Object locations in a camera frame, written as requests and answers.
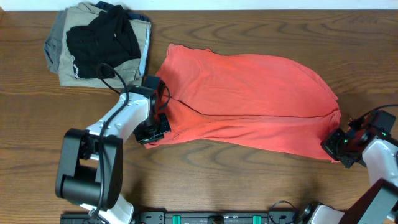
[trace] wooden table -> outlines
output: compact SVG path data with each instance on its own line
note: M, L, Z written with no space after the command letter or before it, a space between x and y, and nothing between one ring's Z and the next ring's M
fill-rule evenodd
M152 74L175 43L302 63L340 98L343 127L349 117L398 102L396 11L142 13L154 24ZM69 128L97 121L117 101L106 89L60 88L58 76L46 69L43 44L55 15L0 15L0 223L59 223L64 211L81 211L54 193L62 138ZM204 140L144 149L132 137L123 166L122 193L131 203L169 211L266 210L278 200L347 209L369 187L367 170L357 164L345 169Z

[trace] red shirt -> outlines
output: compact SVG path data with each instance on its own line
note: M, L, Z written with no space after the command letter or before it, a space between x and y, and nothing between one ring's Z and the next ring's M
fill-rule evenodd
M172 131L146 147L210 139L331 159L320 143L339 126L337 96L297 62L170 44L157 75L170 88Z

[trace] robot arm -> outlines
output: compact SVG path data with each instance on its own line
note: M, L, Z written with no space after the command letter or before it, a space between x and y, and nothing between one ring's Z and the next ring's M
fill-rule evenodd
M368 168L371 188L346 212L319 205L309 223L382 223L395 220L398 201L398 142L390 135L396 117L372 110L351 121L322 142L322 148L336 161L350 168L355 162Z
M116 105L98 122L85 130L70 129L63 139L55 193L58 197L96 210L102 199L99 216L106 222L131 222L133 206L120 194L123 182L123 144L134 133L141 144L156 141L170 131L165 114L157 114L165 89L159 77L146 76L142 86L128 86ZM100 142L100 132L109 121ZM97 169L80 160L99 160L99 142L103 144L104 167ZM101 184L104 182L103 197Z

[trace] white wall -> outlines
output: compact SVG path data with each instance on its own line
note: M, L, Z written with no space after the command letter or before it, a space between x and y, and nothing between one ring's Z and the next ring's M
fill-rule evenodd
M82 0L0 0L8 11L61 10ZM398 0L107 0L133 10L398 9Z

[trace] folded clothes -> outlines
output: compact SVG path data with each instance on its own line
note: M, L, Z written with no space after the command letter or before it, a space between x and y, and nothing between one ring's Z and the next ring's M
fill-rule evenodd
M101 11L87 26L72 27L67 31L67 45L76 78L111 78L115 74L109 70L99 77L96 66L106 63L114 68L141 57L137 37L121 6Z
M297 62L171 44L157 75L170 88L172 131L146 147L210 139L330 159L320 143L339 125L337 97Z
M109 10L111 6L112 5L107 4L106 10ZM45 42L44 52L48 63L48 68L51 72L57 73L59 75L60 86L90 86L106 88L102 81L96 78L76 79L75 72L73 70L73 57L66 45L67 31L75 26L88 25L93 19L98 17L101 11L102 10L98 7L80 3L75 7L64 10L64 19L58 19L57 16L57 19L52 27L52 31ZM138 18L140 16L131 12L129 12L128 15L129 18ZM134 19L130 21L132 29L137 37L141 58L128 60L115 68L115 70L125 79L126 83L133 83L136 85L141 84L141 76L145 74L146 57L147 51L149 49L150 39L151 24L150 22L146 21L147 18L142 17L142 19L143 20ZM53 32L55 29L61 29L62 26L62 32ZM117 77L109 78L107 79L107 82L115 88L123 87Z

